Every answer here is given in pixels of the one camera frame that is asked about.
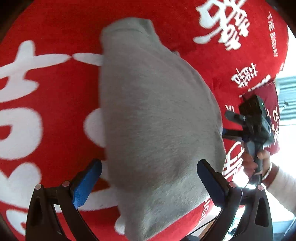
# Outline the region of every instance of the white sleeve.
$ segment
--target white sleeve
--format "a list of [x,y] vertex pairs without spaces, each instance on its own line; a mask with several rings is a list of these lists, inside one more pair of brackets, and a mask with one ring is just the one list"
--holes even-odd
[[296,179],[279,169],[267,189],[286,209],[296,215]]

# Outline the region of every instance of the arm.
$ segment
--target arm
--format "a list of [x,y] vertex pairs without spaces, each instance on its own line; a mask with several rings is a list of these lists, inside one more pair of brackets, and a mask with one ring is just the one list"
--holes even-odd
[[[254,163],[253,158],[247,154],[242,155],[244,172],[250,178],[257,164]],[[285,173],[277,165],[270,162],[270,153],[268,151],[262,151],[258,153],[258,158],[263,160],[263,172],[262,176],[265,176],[272,165],[271,172],[267,178],[263,181],[263,184],[286,209],[296,215],[296,179],[291,175]]]

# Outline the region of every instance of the gray fabric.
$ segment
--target gray fabric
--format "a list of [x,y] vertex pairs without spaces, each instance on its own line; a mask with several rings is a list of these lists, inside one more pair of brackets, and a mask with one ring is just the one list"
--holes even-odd
[[127,238],[147,240],[205,200],[200,159],[222,171],[221,113],[201,76],[160,43],[150,20],[115,22],[101,41],[110,181]]

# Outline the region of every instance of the red cushion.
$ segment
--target red cushion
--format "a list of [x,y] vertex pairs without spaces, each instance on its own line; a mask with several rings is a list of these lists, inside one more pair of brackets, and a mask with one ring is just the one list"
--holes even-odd
[[[205,2],[209,1],[35,0],[14,22],[0,46],[0,125],[4,126],[0,134],[4,139],[0,141],[0,213],[20,240],[24,240],[21,224],[26,221],[36,184],[57,186],[73,178],[92,158],[105,160],[98,103],[98,66],[102,58],[93,54],[102,54],[99,36],[109,23],[131,16],[151,19],[162,43],[178,51],[216,96],[221,91],[217,100],[222,112],[225,104],[237,111],[236,97],[228,99],[228,94],[238,96],[267,75],[275,77],[285,60],[288,41],[287,26],[279,15],[263,0],[238,1],[247,14],[242,22],[248,25],[248,19],[249,33],[241,32],[241,46],[237,43],[237,50],[230,50],[218,42],[220,33],[206,44],[196,43],[200,40],[195,37],[207,35],[222,24],[214,21],[211,26],[209,18],[199,22],[201,10],[198,12],[196,7]],[[211,16],[217,10],[212,6]],[[272,45],[270,37],[269,12],[275,26],[277,57],[273,52],[275,41]],[[234,19],[230,24],[240,31]],[[39,57],[32,60],[30,55]],[[236,69],[240,72],[251,63],[256,64],[257,76],[247,87],[238,88],[231,78]],[[24,82],[22,78],[32,81]],[[230,180],[239,169],[241,147],[225,141],[225,148],[228,159],[224,175]],[[115,225],[119,212],[107,179],[105,171],[82,215],[100,240],[126,240],[114,228],[118,231],[120,227]],[[153,240],[180,240],[212,205],[201,204]]]
[[265,103],[267,114],[271,119],[271,129],[275,134],[274,143],[266,148],[271,155],[278,153],[279,147],[279,101],[276,87],[273,81],[243,95],[246,99],[252,95],[259,95]]

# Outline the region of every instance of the human hand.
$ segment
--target human hand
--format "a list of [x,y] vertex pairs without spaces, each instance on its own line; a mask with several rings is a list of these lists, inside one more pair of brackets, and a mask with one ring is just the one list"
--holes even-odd
[[[262,170],[262,173],[259,173],[259,174],[262,174],[262,176],[264,176],[270,168],[270,152],[263,150],[257,154],[257,157],[263,161],[263,170]],[[251,155],[246,152],[242,154],[242,159],[243,159],[242,166],[244,167],[244,173],[249,178],[251,178],[258,165],[254,163],[253,157],[251,157]]]

